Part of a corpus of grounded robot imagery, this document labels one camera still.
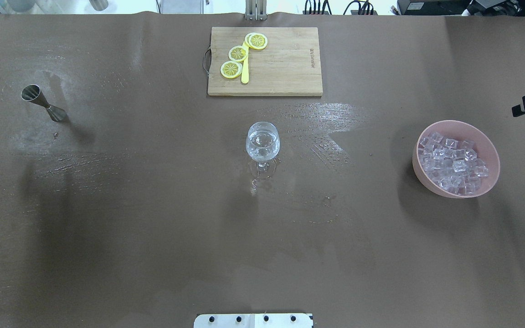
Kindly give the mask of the lemon slice far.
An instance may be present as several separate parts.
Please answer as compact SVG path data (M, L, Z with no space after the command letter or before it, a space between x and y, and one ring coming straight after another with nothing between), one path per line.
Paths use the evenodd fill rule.
M242 74L242 63L236 61L226 61L220 67L221 76L226 79L235 79Z

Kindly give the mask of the lemon slice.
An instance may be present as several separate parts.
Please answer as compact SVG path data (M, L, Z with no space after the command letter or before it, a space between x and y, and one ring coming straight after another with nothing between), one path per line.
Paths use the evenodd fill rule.
M236 61L226 61L220 67L221 76L226 79L235 79L242 74L242 63Z
M246 45L255 50L262 50L268 46L268 38L262 33L251 32L245 36Z
M234 46L233 48L229 50L228 58L229 60L233 62L242 63L244 62L245 59L248 58L248 54L249 54L248 46L239 45L239 46Z

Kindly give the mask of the yellow plastic knife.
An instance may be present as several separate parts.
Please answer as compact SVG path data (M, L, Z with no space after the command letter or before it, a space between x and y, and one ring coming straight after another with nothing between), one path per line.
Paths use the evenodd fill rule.
M240 81L242 84L246 85L250 81L250 72L249 72L249 52L250 52L250 46L248 45L248 42L244 41L242 46L246 48L246 55L244 60L242 61L242 74L240 76Z

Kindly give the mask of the lemon slice near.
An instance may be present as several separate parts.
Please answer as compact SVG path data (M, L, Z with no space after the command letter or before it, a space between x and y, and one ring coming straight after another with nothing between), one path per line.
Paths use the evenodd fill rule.
M245 36L246 45L255 50L262 50L268 46L268 38L262 33L251 32Z

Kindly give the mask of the pile of clear ice cubes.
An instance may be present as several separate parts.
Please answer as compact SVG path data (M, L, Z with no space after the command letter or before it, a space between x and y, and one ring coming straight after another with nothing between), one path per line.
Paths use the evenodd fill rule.
M434 131L420 137L417 162L425 176L443 191L473 195L490 173L487 162L479 157L474 146L472 140L454 139Z

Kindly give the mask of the pink bowl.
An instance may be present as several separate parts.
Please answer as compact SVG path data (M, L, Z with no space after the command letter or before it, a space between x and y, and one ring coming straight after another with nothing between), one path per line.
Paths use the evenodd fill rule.
M501 170L497 149L487 135L456 120L433 123L419 135L412 166L421 184L451 199L486 194Z

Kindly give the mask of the aluminium frame post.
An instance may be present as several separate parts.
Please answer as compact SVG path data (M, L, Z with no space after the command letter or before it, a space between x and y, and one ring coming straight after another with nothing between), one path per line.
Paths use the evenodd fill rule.
M245 1L245 19L247 21L266 21L267 18L266 0Z

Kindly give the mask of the steel double jigger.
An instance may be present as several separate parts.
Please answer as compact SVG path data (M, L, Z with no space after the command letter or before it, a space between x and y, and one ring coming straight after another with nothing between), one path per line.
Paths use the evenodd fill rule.
M36 84L31 84L24 87L21 91L21 98L24 101L31 102L45 108L46 112L54 122L60 122L67 118L67 113L65 110L50 104L42 93L40 87Z

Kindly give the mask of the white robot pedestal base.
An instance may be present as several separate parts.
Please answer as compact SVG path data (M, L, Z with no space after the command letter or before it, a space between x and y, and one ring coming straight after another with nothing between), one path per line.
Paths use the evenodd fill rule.
M307 313L228 313L198 315L194 328L313 328Z

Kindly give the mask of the bamboo cutting board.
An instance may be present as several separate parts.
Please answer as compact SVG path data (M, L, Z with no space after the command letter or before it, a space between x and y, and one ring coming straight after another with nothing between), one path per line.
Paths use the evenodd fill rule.
M268 38L262 50L249 52L249 81L228 79L221 66L229 50L248 33ZM213 27L211 64L207 83L210 96L322 96L323 79L317 27Z

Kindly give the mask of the lemon slice middle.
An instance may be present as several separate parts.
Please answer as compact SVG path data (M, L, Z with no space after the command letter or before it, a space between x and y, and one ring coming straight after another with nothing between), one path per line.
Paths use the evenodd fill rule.
M248 46L239 45L239 46L234 46L233 48L229 50L228 58L229 60L233 62L242 63L244 62L245 59L248 58L248 54L249 54Z

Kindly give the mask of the clear wine glass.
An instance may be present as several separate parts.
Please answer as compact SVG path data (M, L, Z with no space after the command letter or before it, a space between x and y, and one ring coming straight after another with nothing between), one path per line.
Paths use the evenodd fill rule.
M250 158L248 167L253 177L262 180L274 175L280 146L277 127L272 123L259 121L248 129L245 148Z

